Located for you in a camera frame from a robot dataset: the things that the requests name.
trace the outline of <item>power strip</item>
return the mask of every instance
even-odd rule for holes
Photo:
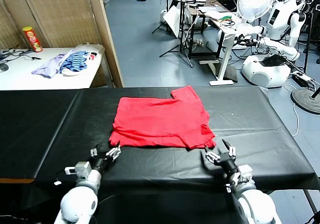
[[[300,78],[300,79],[302,79],[302,80],[304,80],[306,82],[311,81],[311,78],[308,75],[305,75],[304,73],[301,73],[300,71],[294,71],[292,73],[292,75],[294,75],[294,76],[296,76],[296,77],[298,77],[298,78]]]

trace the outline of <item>white board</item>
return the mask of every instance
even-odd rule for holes
[[[176,6],[172,6],[163,18],[178,38],[180,31],[180,10]]]

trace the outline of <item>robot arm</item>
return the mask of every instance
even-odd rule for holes
[[[300,53],[294,47],[287,46],[281,42],[273,41],[270,38],[264,37],[260,39],[259,47],[264,49],[269,48],[270,51],[280,52],[281,55],[286,57],[290,61],[295,61],[300,57]]]
[[[231,192],[239,216],[248,224],[281,224],[276,206],[270,196],[257,190],[248,165],[235,164],[235,147],[222,140],[228,152],[215,154],[206,148],[205,156],[214,165],[221,166],[227,174],[227,191]]]
[[[290,26],[291,26],[291,31],[289,35],[289,46],[290,47],[295,47],[298,38],[300,36],[300,31],[302,26],[304,25],[306,20],[306,14],[305,13],[294,13],[291,16],[290,19]]]
[[[88,161],[78,162],[75,167],[66,167],[67,175],[76,174],[76,187],[71,189],[61,200],[60,211],[54,224],[88,224],[94,214],[98,203],[98,190],[104,168],[120,155],[120,146],[109,152],[98,153],[97,149],[91,150],[94,159],[93,168]]]

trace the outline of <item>folded red shirt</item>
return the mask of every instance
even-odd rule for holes
[[[171,92],[173,99],[127,98],[119,101],[111,146],[214,147],[209,114],[191,86]]]

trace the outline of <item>red can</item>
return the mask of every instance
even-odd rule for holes
[[[22,29],[24,33],[26,34],[30,44],[32,45],[35,52],[41,52],[43,48],[41,47],[41,44],[39,40],[37,39],[34,30],[32,27],[24,27]]]

